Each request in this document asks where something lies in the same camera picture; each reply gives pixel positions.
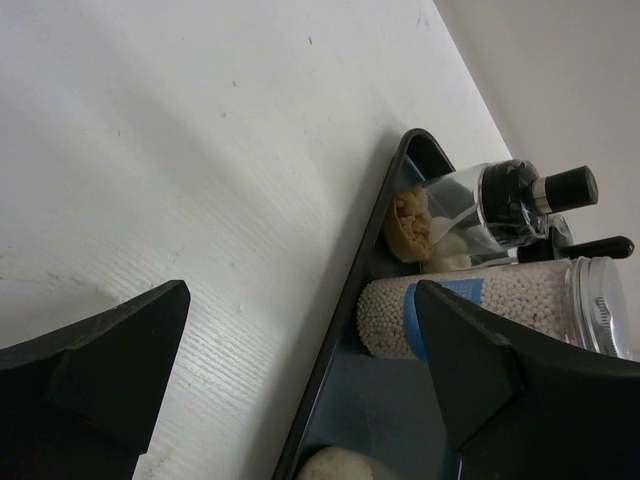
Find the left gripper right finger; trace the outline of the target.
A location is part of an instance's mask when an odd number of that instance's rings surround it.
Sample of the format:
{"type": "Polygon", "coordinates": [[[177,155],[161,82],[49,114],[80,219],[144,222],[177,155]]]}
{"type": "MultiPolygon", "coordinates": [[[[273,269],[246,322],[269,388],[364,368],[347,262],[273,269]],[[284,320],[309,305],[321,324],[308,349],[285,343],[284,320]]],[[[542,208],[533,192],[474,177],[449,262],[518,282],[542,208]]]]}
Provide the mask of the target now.
{"type": "Polygon", "coordinates": [[[555,340],[431,281],[415,305],[466,479],[635,479],[639,366],[555,340]]]}

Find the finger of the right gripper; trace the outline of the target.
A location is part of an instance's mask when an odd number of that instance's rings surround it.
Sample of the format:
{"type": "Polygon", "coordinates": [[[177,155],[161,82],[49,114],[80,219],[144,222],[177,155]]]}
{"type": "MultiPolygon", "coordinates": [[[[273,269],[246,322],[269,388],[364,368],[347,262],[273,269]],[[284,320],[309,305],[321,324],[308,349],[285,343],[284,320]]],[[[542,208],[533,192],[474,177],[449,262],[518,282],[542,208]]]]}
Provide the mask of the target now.
{"type": "Polygon", "coordinates": [[[577,259],[608,257],[611,259],[629,258],[635,250],[635,244],[627,237],[615,236],[601,240],[569,245],[560,237],[549,237],[519,248],[519,263],[541,262],[558,259],[577,259]]]}

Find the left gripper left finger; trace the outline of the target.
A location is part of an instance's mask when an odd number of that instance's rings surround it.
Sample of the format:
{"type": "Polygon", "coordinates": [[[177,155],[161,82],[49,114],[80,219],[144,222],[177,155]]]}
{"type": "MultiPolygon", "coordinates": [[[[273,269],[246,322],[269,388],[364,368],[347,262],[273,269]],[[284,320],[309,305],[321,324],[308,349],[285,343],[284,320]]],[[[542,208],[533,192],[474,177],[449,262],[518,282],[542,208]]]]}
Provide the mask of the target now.
{"type": "Polygon", "coordinates": [[[171,280],[1,351],[4,479],[129,479],[148,451],[190,305],[171,280]]]}

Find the clear-lid blue-label bottle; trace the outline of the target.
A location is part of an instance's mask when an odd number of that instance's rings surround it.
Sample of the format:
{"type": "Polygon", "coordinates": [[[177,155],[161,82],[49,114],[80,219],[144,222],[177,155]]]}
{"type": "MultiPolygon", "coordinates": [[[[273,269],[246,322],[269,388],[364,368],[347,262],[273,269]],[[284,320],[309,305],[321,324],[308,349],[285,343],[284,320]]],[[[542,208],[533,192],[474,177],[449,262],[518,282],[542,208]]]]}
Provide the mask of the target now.
{"type": "Polygon", "coordinates": [[[387,359],[424,359],[416,287],[433,281],[459,297],[556,340],[630,360],[630,324],[618,268],[608,257],[560,259],[375,280],[356,311],[360,340],[387,359]]]}

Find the black-cap brown spice bottle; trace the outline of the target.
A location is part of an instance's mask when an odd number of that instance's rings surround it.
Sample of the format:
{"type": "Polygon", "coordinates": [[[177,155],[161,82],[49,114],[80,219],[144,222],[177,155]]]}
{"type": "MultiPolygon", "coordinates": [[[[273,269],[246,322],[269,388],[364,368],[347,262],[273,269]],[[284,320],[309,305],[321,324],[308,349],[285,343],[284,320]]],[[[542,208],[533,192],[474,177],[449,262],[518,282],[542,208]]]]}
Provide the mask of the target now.
{"type": "Polygon", "coordinates": [[[404,263],[426,261],[441,249],[445,258],[502,253],[546,238],[552,215],[598,200],[587,166],[542,176],[529,161],[483,163],[396,193],[383,233],[404,263]]]}

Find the black-cap pale spice bottle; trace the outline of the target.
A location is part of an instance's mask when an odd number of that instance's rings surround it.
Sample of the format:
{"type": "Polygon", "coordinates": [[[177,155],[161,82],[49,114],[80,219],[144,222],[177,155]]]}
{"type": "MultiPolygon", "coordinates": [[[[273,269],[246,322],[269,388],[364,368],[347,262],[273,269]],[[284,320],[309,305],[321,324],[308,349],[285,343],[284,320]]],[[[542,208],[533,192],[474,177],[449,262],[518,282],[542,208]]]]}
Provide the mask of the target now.
{"type": "Polygon", "coordinates": [[[570,228],[560,214],[552,215],[549,220],[548,236],[532,245],[506,252],[469,255],[455,254],[445,258],[444,249],[420,264],[420,272],[425,274],[446,273],[451,271],[508,265],[515,263],[538,262],[561,258],[560,250],[574,243],[570,228]]]}

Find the yellow-cap cream bottle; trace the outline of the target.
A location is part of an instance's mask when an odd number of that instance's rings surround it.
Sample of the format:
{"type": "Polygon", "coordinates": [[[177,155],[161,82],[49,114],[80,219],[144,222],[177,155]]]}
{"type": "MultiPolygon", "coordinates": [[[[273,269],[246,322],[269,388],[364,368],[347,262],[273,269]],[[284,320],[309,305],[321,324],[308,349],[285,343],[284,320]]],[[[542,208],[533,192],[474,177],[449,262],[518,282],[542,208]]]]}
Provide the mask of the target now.
{"type": "Polygon", "coordinates": [[[381,462],[339,447],[326,447],[312,455],[299,470],[298,480],[382,480],[400,476],[381,462]]]}

